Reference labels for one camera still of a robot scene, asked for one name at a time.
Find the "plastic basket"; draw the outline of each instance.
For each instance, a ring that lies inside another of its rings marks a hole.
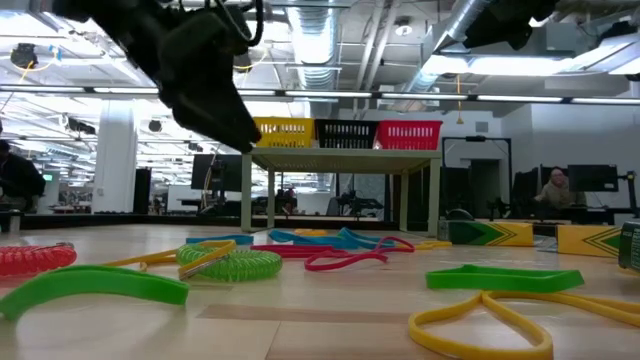
[[[377,140],[383,149],[437,150],[442,121],[383,120]]]
[[[254,118],[262,139],[259,147],[309,148],[313,139],[313,119]]]
[[[373,149],[377,121],[316,120],[321,148]]]

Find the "yellow basket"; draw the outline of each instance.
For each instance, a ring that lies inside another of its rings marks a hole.
[[[254,118],[262,133],[259,147],[310,148],[314,136],[313,119]]]

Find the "red basket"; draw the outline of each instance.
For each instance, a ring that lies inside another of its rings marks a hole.
[[[437,150],[442,121],[383,120],[378,142],[383,149]]]

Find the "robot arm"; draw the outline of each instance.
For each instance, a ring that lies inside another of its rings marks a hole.
[[[261,134],[233,84],[233,58],[260,42],[263,2],[255,0],[256,34],[249,39],[242,13],[252,7],[222,1],[186,11],[158,0],[54,0],[52,10],[93,19],[156,83],[178,124],[244,153]]]

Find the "desk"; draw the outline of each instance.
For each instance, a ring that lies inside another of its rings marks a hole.
[[[251,231],[251,164],[269,174],[267,227],[274,227],[275,173],[315,172],[401,175],[400,230],[407,231],[409,174],[429,166],[429,236],[436,236],[442,153],[436,150],[255,148],[242,156],[242,231]]]

